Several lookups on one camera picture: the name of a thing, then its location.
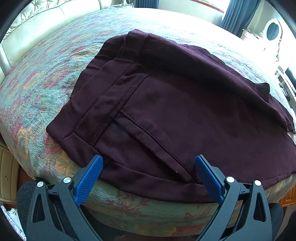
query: quilted blanket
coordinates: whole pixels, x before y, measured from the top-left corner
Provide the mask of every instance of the quilted blanket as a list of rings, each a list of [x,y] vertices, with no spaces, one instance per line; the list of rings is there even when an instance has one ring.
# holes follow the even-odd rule
[[[254,83],[267,82],[271,95],[290,111],[273,73],[262,65],[260,56],[254,58],[255,53],[231,33],[195,17],[158,9],[97,11],[40,42],[13,66],[0,85],[0,132],[32,178],[57,183],[76,173],[78,165],[45,128],[69,100],[79,74],[103,43],[135,28],[207,49]],[[295,182],[296,176],[292,175],[268,188],[268,200],[282,198]],[[217,208],[216,203],[179,204],[142,198],[99,180],[84,205],[106,225],[151,236],[199,234]],[[234,223],[239,205],[229,225]]]

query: cream leather headboard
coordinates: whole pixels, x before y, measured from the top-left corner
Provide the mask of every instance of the cream leather headboard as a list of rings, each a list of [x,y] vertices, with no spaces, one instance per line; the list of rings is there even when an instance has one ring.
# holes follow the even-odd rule
[[[0,84],[29,50],[57,29],[94,11],[110,7],[112,0],[33,0],[17,16],[0,45]]]

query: oval mirror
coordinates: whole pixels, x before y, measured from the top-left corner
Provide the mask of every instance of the oval mirror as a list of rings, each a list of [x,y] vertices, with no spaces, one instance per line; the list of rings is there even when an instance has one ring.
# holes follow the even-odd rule
[[[276,23],[271,23],[267,29],[267,39],[274,40],[279,34],[279,26]]]

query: blue curtain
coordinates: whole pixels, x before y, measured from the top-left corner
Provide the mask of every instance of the blue curtain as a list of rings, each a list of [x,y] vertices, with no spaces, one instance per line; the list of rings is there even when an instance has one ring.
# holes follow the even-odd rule
[[[136,0],[135,7],[158,8],[159,0]]]
[[[249,25],[259,4],[260,0],[230,0],[220,27],[241,37],[242,29]]]

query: maroon fabric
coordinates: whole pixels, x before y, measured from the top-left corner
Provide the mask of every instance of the maroon fabric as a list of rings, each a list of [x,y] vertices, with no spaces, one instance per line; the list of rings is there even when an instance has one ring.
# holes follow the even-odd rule
[[[156,200],[211,202],[195,169],[203,154],[239,182],[268,188],[296,171],[288,111],[205,49],[139,30],[106,41],[48,134],[100,179]]]

